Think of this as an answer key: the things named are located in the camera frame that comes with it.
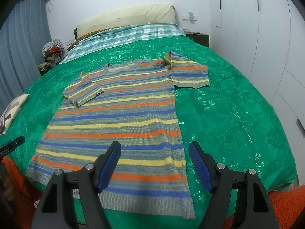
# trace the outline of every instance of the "green satin cover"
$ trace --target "green satin cover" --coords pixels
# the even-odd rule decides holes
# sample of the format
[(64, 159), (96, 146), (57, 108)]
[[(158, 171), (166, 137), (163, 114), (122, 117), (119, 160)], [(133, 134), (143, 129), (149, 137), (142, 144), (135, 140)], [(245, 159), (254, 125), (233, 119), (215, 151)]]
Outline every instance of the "green satin cover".
[[(197, 228), (210, 200), (201, 186), (188, 145), (197, 140), (216, 162), (236, 171), (257, 171), (267, 190), (295, 181), (295, 160), (273, 108), (231, 64), (209, 48), (184, 36), (140, 40), (103, 49), (56, 66), (39, 78), (25, 93), (29, 100), (16, 117), (0, 145), (20, 135), (25, 143), (11, 154), (23, 173), (48, 122), (63, 100), (61, 92), (82, 71), (88, 72), (110, 62), (163, 58), (174, 51), (208, 66), (210, 86), (200, 89), (176, 88), (176, 112), (187, 163), (187, 178), (196, 212), (195, 221), (180, 217), (128, 214), (105, 210), (113, 228)], [(43, 190), (45, 187), (36, 184)], [(228, 215), (234, 212), (236, 190), (232, 191)], [(84, 221), (80, 201), (75, 200), (77, 217)]]

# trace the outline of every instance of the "metal screw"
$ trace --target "metal screw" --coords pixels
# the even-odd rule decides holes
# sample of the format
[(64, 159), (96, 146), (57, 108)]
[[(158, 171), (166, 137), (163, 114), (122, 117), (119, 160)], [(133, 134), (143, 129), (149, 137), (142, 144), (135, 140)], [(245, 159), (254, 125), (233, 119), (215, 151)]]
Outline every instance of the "metal screw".
[(87, 169), (87, 170), (90, 170), (90, 169), (92, 169), (93, 168), (93, 164), (87, 164), (86, 166), (85, 166), (85, 168)]
[(54, 171), (54, 174), (56, 176), (59, 176), (63, 171), (61, 169), (57, 169), (56, 171)]
[(222, 163), (218, 163), (217, 165), (217, 168), (218, 169), (224, 169), (226, 166), (224, 165), (224, 164), (222, 164)]
[(255, 175), (255, 174), (256, 174), (256, 171), (255, 171), (254, 169), (249, 169), (249, 173), (250, 173), (251, 175)]

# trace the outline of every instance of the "white wall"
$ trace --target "white wall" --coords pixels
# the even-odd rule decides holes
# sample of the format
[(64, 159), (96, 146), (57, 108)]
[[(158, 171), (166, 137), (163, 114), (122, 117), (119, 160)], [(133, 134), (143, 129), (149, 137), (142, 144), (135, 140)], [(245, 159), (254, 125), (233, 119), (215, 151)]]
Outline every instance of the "white wall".
[[(210, 3), (209, 0), (50, 0), (53, 5), (51, 12), (47, 10), (48, 23), (52, 39), (60, 38), (63, 43), (74, 38), (76, 26), (95, 16), (118, 9), (145, 5), (172, 3), (176, 11), (178, 25), (182, 29), (210, 34)], [(183, 21), (182, 15), (198, 16), (198, 21)]]

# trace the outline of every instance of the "curtain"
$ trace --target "curtain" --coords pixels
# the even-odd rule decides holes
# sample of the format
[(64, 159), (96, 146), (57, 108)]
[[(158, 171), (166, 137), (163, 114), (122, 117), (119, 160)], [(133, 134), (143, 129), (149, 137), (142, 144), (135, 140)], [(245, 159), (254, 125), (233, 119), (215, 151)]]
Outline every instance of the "curtain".
[(45, 0), (20, 0), (0, 30), (0, 115), (41, 75), (41, 50), (51, 41)]

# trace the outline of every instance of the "green checkered sheet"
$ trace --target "green checkered sheet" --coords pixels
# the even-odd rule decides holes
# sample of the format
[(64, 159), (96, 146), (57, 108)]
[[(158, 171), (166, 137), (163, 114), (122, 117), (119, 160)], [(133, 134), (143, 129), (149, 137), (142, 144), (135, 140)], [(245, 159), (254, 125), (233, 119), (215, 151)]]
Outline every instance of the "green checkered sheet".
[(145, 23), (112, 28), (80, 41), (69, 52), (61, 64), (104, 48), (124, 45), (138, 40), (150, 40), (179, 35), (185, 35), (183, 30), (176, 24), (168, 23)]

